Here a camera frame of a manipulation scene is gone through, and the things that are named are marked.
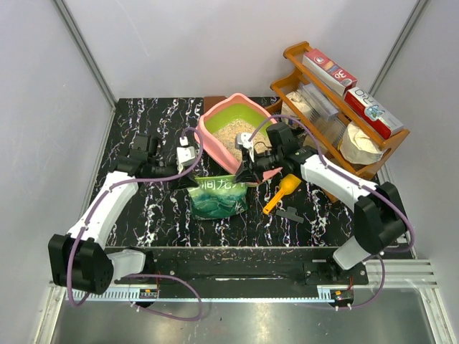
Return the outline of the green cat litter bag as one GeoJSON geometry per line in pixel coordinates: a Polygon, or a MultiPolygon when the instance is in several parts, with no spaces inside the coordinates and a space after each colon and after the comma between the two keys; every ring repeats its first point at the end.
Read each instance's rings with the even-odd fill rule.
{"type": "Polygon", "coordinates": [[[191,215],[197,220],[226,219],[246,212],[246,183],[235,183],[233,175],[198,177],[197,187],[188,188],[191,215]]]}

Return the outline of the yellow plastic litter scoop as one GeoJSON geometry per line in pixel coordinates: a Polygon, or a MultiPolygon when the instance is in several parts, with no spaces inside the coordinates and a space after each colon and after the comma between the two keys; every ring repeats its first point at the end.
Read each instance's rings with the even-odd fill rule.
{"type": "Polygon", "coordinates": [[[288,174],[284,177],[279,184],[279,190],[263,208],[264,214],[269,214],[281,201],[284,196],[292,194],[300,185],[301,180],[293,174],[288,174]]]}

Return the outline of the black bag clip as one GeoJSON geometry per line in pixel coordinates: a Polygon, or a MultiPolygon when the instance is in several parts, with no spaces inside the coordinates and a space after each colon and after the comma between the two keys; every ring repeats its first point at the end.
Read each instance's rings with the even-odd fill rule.
{"type": "Polygon", "coordinates": [[[302,224],[304,222],[304,218],[302,216],[297,215],[297,209],[291,206],[289,206],[286,210],[278,209],[275,212],[275,214],[284,219],[288,219],[299,224],[302,224]]]}

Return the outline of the pink green litter box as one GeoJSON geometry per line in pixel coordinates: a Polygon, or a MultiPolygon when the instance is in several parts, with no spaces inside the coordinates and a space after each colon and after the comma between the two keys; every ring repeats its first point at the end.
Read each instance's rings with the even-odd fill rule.
{"type": "Polygon", "coordinates": [[[241,148],[250,155],[269,146],[266,128],[275,123],[261,105],[241,93],[229,97],[204,98],[195,135],[207,155],[228,174],[236,174],[241,164],[241,148]]]}

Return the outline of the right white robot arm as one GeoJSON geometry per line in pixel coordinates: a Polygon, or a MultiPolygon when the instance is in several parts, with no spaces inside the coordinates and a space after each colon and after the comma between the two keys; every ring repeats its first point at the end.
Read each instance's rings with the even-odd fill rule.
{"type": "Polygon", "coordinates": [[[335,196],[353,213],[353,235],[321,263],[318,273],[341,284],[352,269],[374,256],[410,229],[410,223],[397,190],[390,182],[378,185],[340,168],[321,152],[301,146],[285,123],[268,126],[270,149],[256,153],[250,133],[239,133],[235,147],[242,154],[235,182],[255,183],[267,171],[281,168],[335,196]]]}

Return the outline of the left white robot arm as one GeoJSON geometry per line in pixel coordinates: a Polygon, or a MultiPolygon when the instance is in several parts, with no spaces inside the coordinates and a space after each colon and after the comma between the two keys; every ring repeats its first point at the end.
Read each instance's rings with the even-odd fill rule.
{"type": "Polygon", "coordinates": [[[199,151],[181,135],[175,161],[158,157],[158,138],[137,135],[132,145],[114,160],[105,181],[85,213],[66,234],[55,234],[48,243],[52,281],[69,292],[79,290],[101,295],[110,284],[126,276],[150,282],[155,266],[140,249],[107,254],[105,244],[126,204],[143,183],[170,182],[175,188],[195,184],[191,167],[199,151]]]}

